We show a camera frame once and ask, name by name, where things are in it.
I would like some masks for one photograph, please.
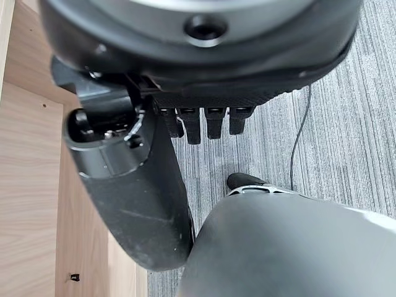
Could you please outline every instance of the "striped carpet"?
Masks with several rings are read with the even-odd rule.
[[[396,218],[396,0],[365,0],[346,61],[312,87],[295,158],[295,188]],[[226,177],[253,174],[290,187],[290,153],[308,89],[259,107],[240,136],[174,146],[196,226],[225,195]],[[206,129],[205,120],[201,125]],[[174,297],[181,271],[149,273],[150,297]]]

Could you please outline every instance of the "wooden panel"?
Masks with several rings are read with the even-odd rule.
[[[0,94],[8,49],[14,0],[0,0]]]
[[[65,106],[65,114],[71,110]],[[56,297],[107,297],[108,231],[91,203],[64,144],[61,152]],[[70,280],[79,273],[80,282]]]
[[[33,11],[38,13],[38,0],[22,0],[22,2],[30,7]]]
[[[73,94],[52,83],[48,45],[39,15],[17,1],[12,20],[4,81],[58,103],[69,104]]]
[[[147,271],[139,267],[108,233],[110,297],[146,297]]]
[[[63,106],[5,83],[0,108],[0,296],[53,297]]]
[[[65,106],[65,115],[72,107]],[[81,281],[68,280],[70,273],[79,273]],[[56,297],[146,297],[147,292],[147,272],[108,231],[62,145]]]

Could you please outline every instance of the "black shoe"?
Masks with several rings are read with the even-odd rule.
[[[262,186],[269,184],[262,179],[244,173],[233,173],[227,178],[227,186],[231,189],[237,189],[243,186]]]

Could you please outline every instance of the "robotic hand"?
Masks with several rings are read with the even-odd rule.
[[[194,243],[170,137],[185,131],[199,144],[200,108],[209,138],[221,137],[227,109],[230,134],[240,134],[256,106],[328,74],[348,54],[360,5],[40,0],[54,81],[82,105],[64,139],[102,219],[138,264],[180,267]]]

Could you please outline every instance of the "black cable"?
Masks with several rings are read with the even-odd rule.
[[[301,133],[303,131],[305,121],[307,120],[307,115],[308,115],[309,108],[311,107],[311,98],[312,98],[312,85],[309,85],[309,94],[308,94],[307,107],[306,107],[306,110],[305,110],[303,122],[301,123],[299,131],[297,133],[297,138],[296,138],[295,145],[293,147],[293,151],[291,153],[291,158],[290,158],[290,188],[291,188],[292,191],[295,190],[294,180],[293,180],[293,177],[294,177],[293,165],[294,165],[294,162],[295,162],[296,148],[297,148],[299,137],[301,136]]]

